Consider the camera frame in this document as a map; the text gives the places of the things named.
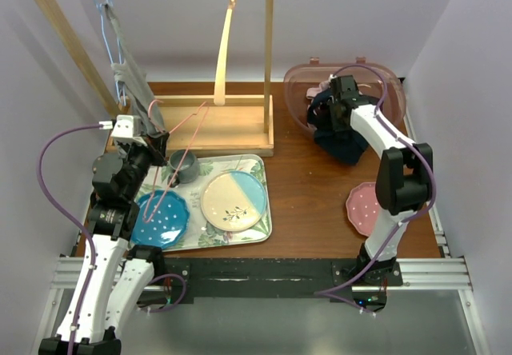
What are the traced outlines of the cream plastic hanger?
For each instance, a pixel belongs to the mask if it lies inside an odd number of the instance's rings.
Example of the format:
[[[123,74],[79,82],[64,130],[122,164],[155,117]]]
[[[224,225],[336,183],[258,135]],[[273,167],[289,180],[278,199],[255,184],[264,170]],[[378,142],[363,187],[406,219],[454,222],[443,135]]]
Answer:
[[[214,80],[214,104],[224,106],[226,103],[226,67],[230,39],[230,28],[237,0],[228,0],[222,36],[218,50],[218,59]]]

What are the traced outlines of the pink tank top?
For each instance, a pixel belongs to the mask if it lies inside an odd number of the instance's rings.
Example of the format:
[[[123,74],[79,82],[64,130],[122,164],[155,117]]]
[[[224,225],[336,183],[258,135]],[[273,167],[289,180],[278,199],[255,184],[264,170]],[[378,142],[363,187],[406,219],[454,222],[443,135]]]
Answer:
[[[317,86],[310,87],[306,91],[306,98],[312,101],[318,94],[325,90],[328,90],[330,88],[330,81],[332,78],[334,78],[333,74],[331,74],[325,81],[320,82]]]

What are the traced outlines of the navy maroon tank top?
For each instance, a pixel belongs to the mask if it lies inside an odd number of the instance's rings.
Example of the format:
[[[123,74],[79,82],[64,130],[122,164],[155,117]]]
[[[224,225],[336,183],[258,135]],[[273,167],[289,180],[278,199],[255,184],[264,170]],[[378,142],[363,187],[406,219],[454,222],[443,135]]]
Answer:
[[[328,106],[331,96],[331,89],[326,89],[313,98],[307,110],[307,123],[314,127],[314,142],[317,145],[341,163],[355,166],[369,143],[354,130],[333,131]]]

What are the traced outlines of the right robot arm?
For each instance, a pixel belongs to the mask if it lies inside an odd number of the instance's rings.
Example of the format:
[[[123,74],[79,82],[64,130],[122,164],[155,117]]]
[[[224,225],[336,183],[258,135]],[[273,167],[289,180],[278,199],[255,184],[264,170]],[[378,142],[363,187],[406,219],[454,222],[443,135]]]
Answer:
[[[333,293],[360,281],[375,285],[391,269],[399,243],[410,221],[423,215],[436,196],[433,151],[400,132],[382,114],[387,95],[378,100],[359,93],[353,77],[330,76],[330,114],[335,130],[342,126],[359,133],[380,158],[375,193],[379,204],[373,232],[362,245],[356,273],[341,285],[324,290]]]

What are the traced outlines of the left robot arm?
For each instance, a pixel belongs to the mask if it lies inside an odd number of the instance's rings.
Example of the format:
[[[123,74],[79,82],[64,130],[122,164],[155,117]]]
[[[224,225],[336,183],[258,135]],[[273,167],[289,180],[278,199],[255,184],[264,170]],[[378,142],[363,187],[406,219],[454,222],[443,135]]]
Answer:
[[[40,354],[119,354],[121,333],[146,285],[166,275],[162,251],[128,247],[139,207],[135,197],[151,166],[165,163],[168,135],[129,137],[117,153],[94,161],[88,223],[83,225],[50,194],[37,167],[38,184],[50,203],[86,239],[82,268],[62,323],[45,338]]]

